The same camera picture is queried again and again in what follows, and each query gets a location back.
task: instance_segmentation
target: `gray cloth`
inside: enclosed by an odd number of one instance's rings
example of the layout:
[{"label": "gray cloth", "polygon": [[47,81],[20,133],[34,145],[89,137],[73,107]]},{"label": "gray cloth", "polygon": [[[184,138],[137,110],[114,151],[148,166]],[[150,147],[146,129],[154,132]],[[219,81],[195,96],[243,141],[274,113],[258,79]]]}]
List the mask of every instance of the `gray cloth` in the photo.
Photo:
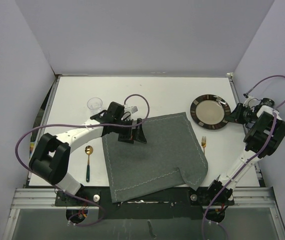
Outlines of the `gray cloth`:
[{"label": "gray cloth", "polygon": [[112,202],[123,202],[187,184],[196,190],[208,163],[186,113],[148,118],[142,125],[147,144],[102,138]]}]

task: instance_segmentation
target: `fork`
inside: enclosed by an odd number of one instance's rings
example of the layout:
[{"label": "fork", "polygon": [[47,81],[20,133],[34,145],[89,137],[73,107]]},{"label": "fork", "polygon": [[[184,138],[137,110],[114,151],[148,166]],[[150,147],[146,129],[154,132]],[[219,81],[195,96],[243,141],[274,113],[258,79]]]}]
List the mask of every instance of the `fork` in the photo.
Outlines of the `fork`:
[{"label": "fork", "polygon": [[206,147],[206,136],[201,137],[201,146],[203,148],[203,154],[205,155],[205,147]]}]

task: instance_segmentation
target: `white table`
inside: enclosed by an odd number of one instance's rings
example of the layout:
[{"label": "white table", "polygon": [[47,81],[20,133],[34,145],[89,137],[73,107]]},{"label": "white table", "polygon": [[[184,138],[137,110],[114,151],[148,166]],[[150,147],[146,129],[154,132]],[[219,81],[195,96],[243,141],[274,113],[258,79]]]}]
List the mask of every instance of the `white table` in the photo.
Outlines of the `white table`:
[{"label": "white table", "polygon": [[[186,112],[198,141],[201,141],[202,136],[206,136],[208,173],[201,184],[202,187],[208,187],[220,173],[227,170],[245,146],[245,134],[241,125],[228,123],[219,130],[207,130],[198,126],[190,115],[191,103],[204,94],[220,96],[233,110],[236,102],[228,78],[63,76],[59,80],[47,124],[81,125],[90,116],[87,108],[90,98],[101,98],[103,108],[106,109],[110,102],[122,104],[131,94],[141,94],[147,98],[150,104],[149,117]],[[138,107],[138,112],[133,116],[135,119],[146,116],[147,107],[143,99],[132,97],[127,103]],[[65,131],[66,128],[63,127],[45,130],[52,135]],[[86,182],[87,145],[94,149],[90,156],[90,182]],[[68,172],[84,186],[109,186],[102,139],[94,139],[75,150],[70,155]],[[34,174],[29,185],[49,186],[46,181]],[[259,186],[253,167],[237,185]]]}]

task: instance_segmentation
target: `screw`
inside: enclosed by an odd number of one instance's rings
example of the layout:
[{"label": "screw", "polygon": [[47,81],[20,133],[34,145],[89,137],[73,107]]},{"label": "screw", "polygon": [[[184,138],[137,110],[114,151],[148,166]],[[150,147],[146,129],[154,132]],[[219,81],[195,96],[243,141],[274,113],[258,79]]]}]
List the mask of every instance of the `screw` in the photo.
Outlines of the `screw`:
[{"label": "screw", "polygon": [[93,196],[93,201],[94,201],[95,203],[97,203],[100,199],[101,199],[101,197],[100,197],[98,194],[95,194],[95,195]]},{"label": "screw", "polygon": [[197,201],[197,195],[196,194],[192,194],[191,196],[190,196],[190,199],[192,200],[192,201]]}]

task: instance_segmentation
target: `gray wall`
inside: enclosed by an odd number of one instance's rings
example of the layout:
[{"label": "gray wall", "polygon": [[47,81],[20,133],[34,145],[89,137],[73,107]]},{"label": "gray wall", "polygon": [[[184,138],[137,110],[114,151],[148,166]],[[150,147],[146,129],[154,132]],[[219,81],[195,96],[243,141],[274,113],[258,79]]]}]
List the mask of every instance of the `gray wall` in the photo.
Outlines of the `gray wall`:
[{"label": "gray wall", "polygon": [[[237,91],[244,93],[260,79],[275,74],[285,75],[285,0],[275,0],[236,68]],[[285,99],[285,80],[271,79],[253,94],[258,98],[270,97],[280,103]],[[285,120],[285,105],[279,110]],[[274,187],[285,223],[285,139],[272,156],[260,162],[260,166],[268,185]]]},{"label": "gray wall", "polygon": [[[0,239],[15,188],[27,171],[15,158],[18,138],[32,128],[54,75],[14,0],[0,0]],[[21,146],[29,158],[28,139]]]},{"label": "gray wall", "polygon": [[225,76],[274,0],[16,0],[56,74]]}]

